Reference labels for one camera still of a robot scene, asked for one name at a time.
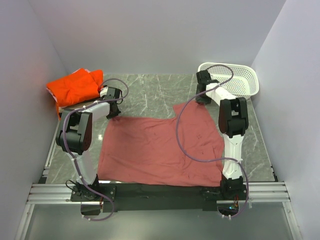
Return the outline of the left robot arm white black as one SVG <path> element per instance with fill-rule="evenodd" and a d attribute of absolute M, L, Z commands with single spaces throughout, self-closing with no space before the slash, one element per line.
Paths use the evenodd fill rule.
<path fill-rule="evenodd" d="M 121 111 L 117 100 L 122 97 L 120 89 L 104 86 L 97 100 L 74 109 L 66 108 L 61 114 L 55 141 L 67 153 L 76 172 L 73 197 L 94 201 L 100 195 L 99 178 L 89 154 L 93 123 L 102 117 L 109 120 L 118 116 Z"/>

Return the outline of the pink red t shirt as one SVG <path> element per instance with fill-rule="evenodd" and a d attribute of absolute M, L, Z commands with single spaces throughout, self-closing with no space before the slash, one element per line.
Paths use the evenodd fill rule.
<path fill-rule="evenodd" d="M 168 119 L 119 116 L 106 127 L 100 180 L 148 185 L 218 187 L 224 140 L 205 106 L 173 107 Z"/>

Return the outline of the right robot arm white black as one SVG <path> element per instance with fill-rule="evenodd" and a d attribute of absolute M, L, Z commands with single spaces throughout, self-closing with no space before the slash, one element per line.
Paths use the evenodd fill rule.
<path fill-rule="evenodd" d="M 243 172 L 239 163 L 242 161 L 242 144 L 249 127 L 247 100 L 236 97 L 211 78 L 207 70 L 196 73 L 197 103 L 209 104 L 214 101 L 219 106 L 218 128 L 224 140 L 224 164 L 219 193 L 226 200 L 245 193 Z"/>

